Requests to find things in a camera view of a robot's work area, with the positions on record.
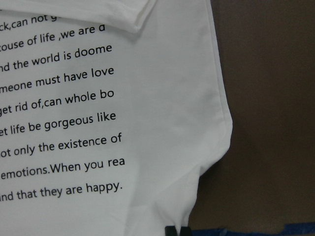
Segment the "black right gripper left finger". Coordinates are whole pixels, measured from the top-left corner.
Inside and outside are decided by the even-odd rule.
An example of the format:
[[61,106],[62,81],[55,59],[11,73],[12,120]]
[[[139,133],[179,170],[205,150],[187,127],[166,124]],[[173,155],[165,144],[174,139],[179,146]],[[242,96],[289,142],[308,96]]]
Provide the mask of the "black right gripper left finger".
[[166,226],[165,227],[165,236],[176,236],[175,226]]

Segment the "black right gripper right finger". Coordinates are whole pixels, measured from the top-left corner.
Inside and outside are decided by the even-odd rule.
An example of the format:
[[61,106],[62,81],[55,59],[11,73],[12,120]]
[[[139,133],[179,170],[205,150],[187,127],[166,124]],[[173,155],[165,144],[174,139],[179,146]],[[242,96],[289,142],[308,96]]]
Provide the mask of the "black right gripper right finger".
[[179,236],[191,236],[191,228],[188,226],[182,226]]

